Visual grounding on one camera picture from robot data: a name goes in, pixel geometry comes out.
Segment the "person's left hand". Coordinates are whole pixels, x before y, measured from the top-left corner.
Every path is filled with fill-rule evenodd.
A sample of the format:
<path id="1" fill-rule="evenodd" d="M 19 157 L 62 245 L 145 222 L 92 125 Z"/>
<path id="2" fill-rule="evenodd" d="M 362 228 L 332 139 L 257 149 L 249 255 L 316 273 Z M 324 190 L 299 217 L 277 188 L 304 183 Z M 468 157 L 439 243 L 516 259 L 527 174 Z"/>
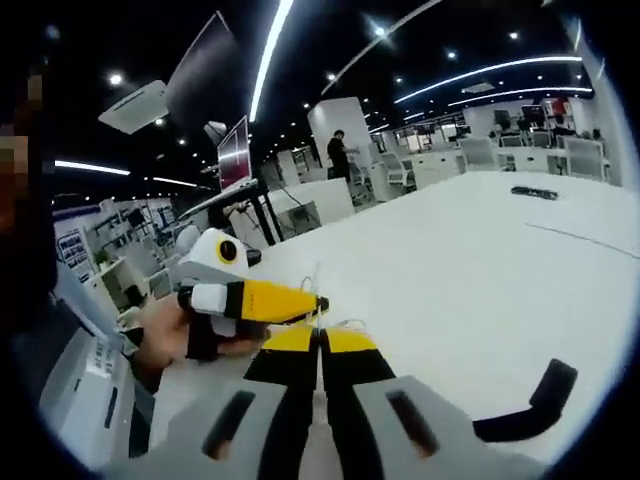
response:
<path id="1" fill-rule="evenodd" d="M 130 363 L 134 375 L 152 393 L 158 390 L 164 370 L 173 363 L 185 360 L 209 363 L 226 357 L 248 356 L 264 343 L 221 342 L 209 319 L 198 321 L 182 308 L 175 294 L 145 308 L 139 320 L 141 342 Z"/>

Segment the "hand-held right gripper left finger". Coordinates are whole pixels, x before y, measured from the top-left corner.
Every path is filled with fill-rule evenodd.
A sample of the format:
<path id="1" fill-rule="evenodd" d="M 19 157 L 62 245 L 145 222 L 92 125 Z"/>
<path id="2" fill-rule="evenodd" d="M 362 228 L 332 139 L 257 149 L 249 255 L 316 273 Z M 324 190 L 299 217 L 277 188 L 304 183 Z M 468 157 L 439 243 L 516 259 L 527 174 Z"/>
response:
<path id="1" fill-rule="evenodd" d="M 105 479 L 295 479 L 312 422 L 318 338 L 313 327 L 274 334 L 241 379 L 177 414 L 145 455 Z"/>

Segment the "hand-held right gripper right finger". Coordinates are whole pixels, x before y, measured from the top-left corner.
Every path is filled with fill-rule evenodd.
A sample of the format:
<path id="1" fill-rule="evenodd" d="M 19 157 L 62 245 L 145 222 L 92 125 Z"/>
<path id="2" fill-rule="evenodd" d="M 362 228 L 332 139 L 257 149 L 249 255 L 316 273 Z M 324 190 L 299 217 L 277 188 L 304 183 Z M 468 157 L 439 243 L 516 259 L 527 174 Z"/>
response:
<path id="1" fill-rule="evenodd" d="M 413 376 L 398 376 L 364 332 L 319 333 L 322 373 L 346 479 L 541 479 L 543 463 L 500 449 L 502 419 L 473 420 Z"/>

